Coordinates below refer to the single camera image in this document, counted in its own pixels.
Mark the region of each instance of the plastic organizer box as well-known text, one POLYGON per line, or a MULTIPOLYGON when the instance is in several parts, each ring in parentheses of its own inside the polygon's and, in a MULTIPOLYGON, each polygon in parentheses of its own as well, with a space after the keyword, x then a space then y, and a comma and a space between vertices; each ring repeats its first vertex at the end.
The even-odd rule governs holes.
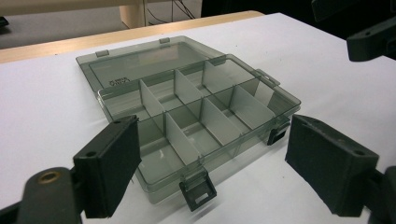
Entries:
POLYGON ((77 58, 111 122, 135 114, 136 176, 152 203, 181 190, 191 211, 216 196, 208 172, 272 145, 300 101, 272 77, 185 36, 77 58))

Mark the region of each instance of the compartment divider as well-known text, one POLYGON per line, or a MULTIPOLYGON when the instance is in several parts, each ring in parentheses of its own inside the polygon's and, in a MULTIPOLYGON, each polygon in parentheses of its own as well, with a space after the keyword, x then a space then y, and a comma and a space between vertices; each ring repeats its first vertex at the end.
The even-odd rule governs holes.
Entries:
POLYGON ((230 108, 252 130, 275 117, 274 112, 240 86, 234 87, 230 108))
POLYGON ((166 138, 184 164, 190 164, 203 157, 202 153, 190 143, 187 136, 168 113, 165 113, 165 129, 166 138))
POLYGON ((209 91, 215 93, 231 88, 233 86, 233 81, 224 74, 224 71, 217 68, 212 63, 205 61, 202 84, 209 91))
POLYGON ((204 95, 179 71, 175 70, 175 95, 184 104, 191 103, 204 95))
POLYGON ((208 99, 203 100, 200 121, 223 145, 227 145, 242 133, 239 129, 208 99))
POLYGON ((161 103, 149 90, 149 88, 146 86, 145 82, 142 79, 139 80, 139 87, 142 105, 146 108, 146 110, 152 117, 159 115, 165 111, 163 105, 161 105, 161 103))

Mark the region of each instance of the wooden table edge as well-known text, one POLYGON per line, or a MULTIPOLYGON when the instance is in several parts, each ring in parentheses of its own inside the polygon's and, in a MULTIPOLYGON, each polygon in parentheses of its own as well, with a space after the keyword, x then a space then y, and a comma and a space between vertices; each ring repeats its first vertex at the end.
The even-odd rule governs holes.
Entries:
POLYGON ((260 16, 263 16, 263 14, 257 11, 237 12, 190 21, 178 21, 136 28, 132 30, 112 32, 102 35, 90 35, 12 49, 0 49, 0 63, 10 63, 19 60, 56 55, 74 50, 88 49, 151 35, 167 34, 175 31, 188 30, 232 21, 241 21, 260 16))

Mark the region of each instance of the translucent gray plastic box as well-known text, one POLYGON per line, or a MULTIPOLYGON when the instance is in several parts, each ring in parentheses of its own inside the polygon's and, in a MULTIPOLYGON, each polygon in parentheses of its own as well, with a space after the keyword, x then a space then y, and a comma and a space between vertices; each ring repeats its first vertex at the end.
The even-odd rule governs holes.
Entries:
POLYGON ((77 60, 110 122, 139 117, 136 176, 152 203, 182 189, 191 210, 202 205, 216 195, 207 172, 274 143, 300 109, 263 71, 185 36, 77 60))

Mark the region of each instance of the gray floor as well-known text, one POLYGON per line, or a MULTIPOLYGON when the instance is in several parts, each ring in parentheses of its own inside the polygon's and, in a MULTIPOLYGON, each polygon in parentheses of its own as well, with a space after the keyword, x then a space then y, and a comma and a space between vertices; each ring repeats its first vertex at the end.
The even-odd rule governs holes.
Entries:
MULTIPOLYGON (((183 3, 195 18, 200 17, 202 0, 184 0, 183 3)), ((148 9, 158 19, 148 14, 150 24, 190 20, 172 2, 150 3, 148 9)), ((118 7, 8 16, 6 19, 9 25, 0 28, 0 49, 127 29, 120 20, 118 7)))

